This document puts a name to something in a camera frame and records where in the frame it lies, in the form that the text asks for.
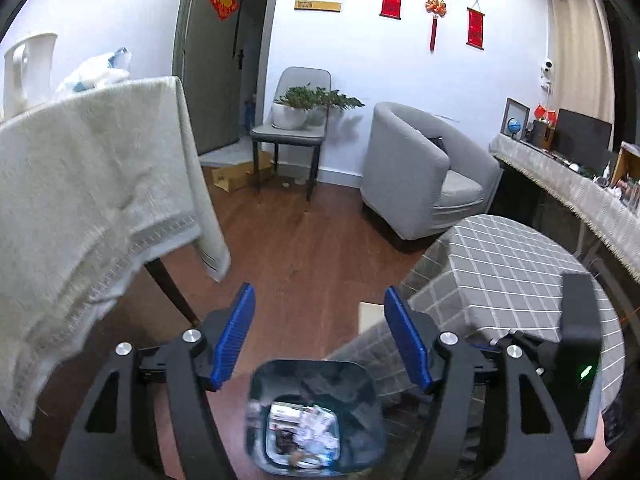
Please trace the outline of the person's right hand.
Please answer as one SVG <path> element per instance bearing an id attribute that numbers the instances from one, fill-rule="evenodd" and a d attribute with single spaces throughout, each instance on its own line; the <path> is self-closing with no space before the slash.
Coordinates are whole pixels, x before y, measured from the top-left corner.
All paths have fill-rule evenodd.
<path id="1" fill-rule="evenodd" d="M 602 415 L 598 417 L 597 432 L 590 449 L 585 453 L 575 455 L 580 478 L 589 479 L 610 455 L 605 443 L 604 421 Z"/>

